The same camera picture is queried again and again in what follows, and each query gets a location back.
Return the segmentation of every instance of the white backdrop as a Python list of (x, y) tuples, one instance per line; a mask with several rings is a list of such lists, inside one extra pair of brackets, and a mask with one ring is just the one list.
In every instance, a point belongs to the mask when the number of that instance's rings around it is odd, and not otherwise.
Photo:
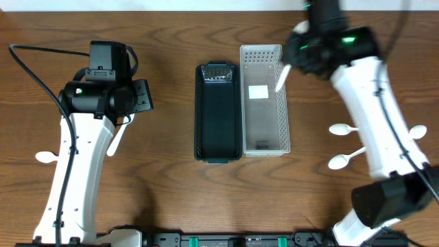
[[(303, 0), (0, 0), (3, 11), (273, 11), (301, 10)], [(344, 10), (399, 10), (401, 0), (341, 0)], [(439, 0), (412, 0), (411, 10), (439, 10)]]

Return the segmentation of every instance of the green led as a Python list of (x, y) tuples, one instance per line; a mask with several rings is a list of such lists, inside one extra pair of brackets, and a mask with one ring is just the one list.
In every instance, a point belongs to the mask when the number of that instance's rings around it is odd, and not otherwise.
[(345, 37), (345, 38), (342, 38), (343, 43), (352, 43), (352, 42), (354, 42), (355, 39), (356, 39), (355, 37)]

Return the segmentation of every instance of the white spoon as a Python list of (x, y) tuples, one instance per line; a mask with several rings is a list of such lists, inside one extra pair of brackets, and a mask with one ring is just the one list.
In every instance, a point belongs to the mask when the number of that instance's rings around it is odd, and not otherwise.
[(350, 127), (345, 123), (337, 123), (329, 127), (329, 132), (336, 135), (347, 135), (352, 131), (357, 131), (358, 128)]
[(343, 167), (346, 167), (348, 165), (349, 160), (352, 157), (357, 156), (358, 154), (361, 154), (365, 151), (366, 151), (366, 147), (362, 147), (349, 155), (338, 154), (337, 156), (335, 156), (329, 161), (328, 167), (329, 169), (342, 169)]
[[(412, 139), (421, 139), (425, 135), (425, 133), (427, 133), (427, 127), (422, 125), (413, 126), (409, 131), (409, 136)], [(362, 147), (349, 155), (338, 154), (337, 156), (335, 156), (329, 161), (328, 167), (329, 169), (342, 169), (343, 167), (346, 167), (349, 164), (349, 160), (352, 157), (357, 156), (358, 154), (361, 154), (365, 151), (366, 151), (366, 147)]]
[(37, 161), (46, 164), (58, 160), (58, 157), (53, 152), (49, 151), (38, 152), (35, 154), (35, 158)]
[(427, 127), (419, 125), (419, 126), (413, 126), (409, 130), (409, 136), (412, 139), (421, 139), (425, 136), (427, 133)]
[(121, 142), (126, 127), (128, 126), (128, 124), (131, 124), (134, 121), (134, 114), (130, 114), (130, 117), (131, 117), (131, 121), (128, 119), (128, 117), (123, 118), (124, 125), (121, 126), (121, 129), (118, 131), (115, 138), (112, 140), (112, 143), (110, 144), (110, 147), (107, 150), (108, 156), (115, 155), (115, 152), (117, 150), (117, 147), (119, 146), (119, 143)]

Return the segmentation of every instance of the white label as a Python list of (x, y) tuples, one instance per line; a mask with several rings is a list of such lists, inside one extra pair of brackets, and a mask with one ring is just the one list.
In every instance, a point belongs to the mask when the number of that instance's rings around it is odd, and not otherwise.
[(267, 85), (248, 86), (248, 97), (250, 99), (268, 99)]

